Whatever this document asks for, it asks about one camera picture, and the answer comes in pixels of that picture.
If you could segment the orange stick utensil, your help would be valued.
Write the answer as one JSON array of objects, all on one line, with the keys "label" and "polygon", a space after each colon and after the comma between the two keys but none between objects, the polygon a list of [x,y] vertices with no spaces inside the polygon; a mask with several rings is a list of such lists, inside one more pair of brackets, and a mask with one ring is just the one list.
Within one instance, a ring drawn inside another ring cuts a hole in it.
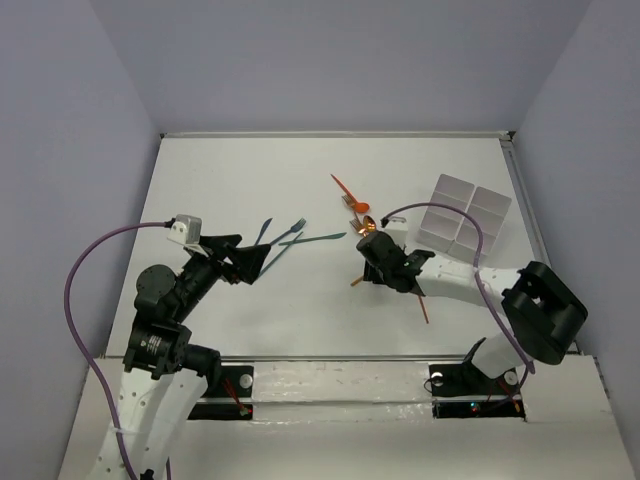
[{"label": "orange stick utensil", "polygon": [[350,286],[351,286],[351,287],[355,287],[355,286],[357,286],[358,284],[360,284],[360,283],[363,281],[363,278],[364,278],[364,275],[361,275],[361,276],[357,277],[356,279],[354,279],[354,280],[350,283]]}]

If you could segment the teal plastic fork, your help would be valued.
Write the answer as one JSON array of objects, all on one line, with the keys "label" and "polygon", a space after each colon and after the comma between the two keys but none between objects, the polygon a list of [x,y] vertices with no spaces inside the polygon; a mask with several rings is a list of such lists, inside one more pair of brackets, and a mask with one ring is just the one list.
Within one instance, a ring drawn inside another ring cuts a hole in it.
[{"label": "teal plastic fork", "polygon": [[271,259],[260,271],[259,277],[262,277],[273,265],[284,255],[284,253],[304,234],[304,232],[298,233],[293,240],[286,243],[284,248],[273,258]]}]

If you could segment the orange plastic fork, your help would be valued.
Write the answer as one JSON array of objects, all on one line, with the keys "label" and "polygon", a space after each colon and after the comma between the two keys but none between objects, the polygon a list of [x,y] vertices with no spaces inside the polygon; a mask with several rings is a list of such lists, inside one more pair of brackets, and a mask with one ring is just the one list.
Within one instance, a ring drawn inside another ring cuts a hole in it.
[{"label": "orange plastic fork", "polygon": [[430,321],[429,321],[428,311],[427,311],[427,308],[426,308],[426,305],[425,305],[424,299],[423,299],[423,297],[422,297],[422,296],[420,296],[420,295],[416,295],[416,298],[417,298],[417,300],[418,300],[418,302],[419,302],[420,309],[421,309],[421,312],[422,312],[422,315],[423,315],[423,319],[424,319],[425,323],[426,323],[427,325],[429,325],[429,324],[430,324]]}]

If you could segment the blue plastic fork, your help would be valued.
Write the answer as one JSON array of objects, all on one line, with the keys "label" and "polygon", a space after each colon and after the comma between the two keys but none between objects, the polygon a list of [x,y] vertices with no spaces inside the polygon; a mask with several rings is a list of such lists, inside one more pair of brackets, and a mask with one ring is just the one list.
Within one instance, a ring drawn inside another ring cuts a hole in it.
[{"label": "blue plastic fork", "polygon": [[272,240],[270,242],[270,245],[271,246],[275,246],[276,244],[278,244],[281,240],[283,240],[287,236],[289,236],[291,234],[294,234],[294,233],[300,232],[302,230],[302,228],[305,226],[305,224],[306,224],[306,219],[305,218],[300,218],[288,230],[286,230],[284,233],[280,234],[278,237],[276,237],[274,240]]}]

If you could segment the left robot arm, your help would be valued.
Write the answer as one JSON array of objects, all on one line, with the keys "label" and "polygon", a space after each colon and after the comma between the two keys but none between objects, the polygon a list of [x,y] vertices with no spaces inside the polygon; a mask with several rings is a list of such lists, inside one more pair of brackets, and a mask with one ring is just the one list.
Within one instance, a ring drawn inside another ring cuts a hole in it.
[{"label": "left robot arm", "polygon": [[168,235],[189,259],[180,272],[146,268],[136,281],[135,316],[117,394],[108,394],[111,422],[89,473],[91,479],[166,479],[171,447],[198,401],[216,393],[223,420],[252,415],[240,392],[245,370],[222,364],[218,351],[191,343],[187,316],[213,285],[253,284],[270,247],[244,247],[239,234],[202,236],[176,223]]}]

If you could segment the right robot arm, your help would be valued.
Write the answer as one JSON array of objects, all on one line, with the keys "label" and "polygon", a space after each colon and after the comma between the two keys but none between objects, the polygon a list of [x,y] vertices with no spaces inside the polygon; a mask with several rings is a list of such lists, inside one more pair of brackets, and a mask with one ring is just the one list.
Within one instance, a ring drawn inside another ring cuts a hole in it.
[{"label": "right robot arm", "polygon": [[433,251],[410,253],[385,231],[361,239],[365,279],[399,293],[442,297],[484,306],[500,332],[478,340],[460,368],[462,384],[482,392],[505,372],[536,361],[560,364],[588,318],[586,306],[546,264],[520,269],[484,268]]}]

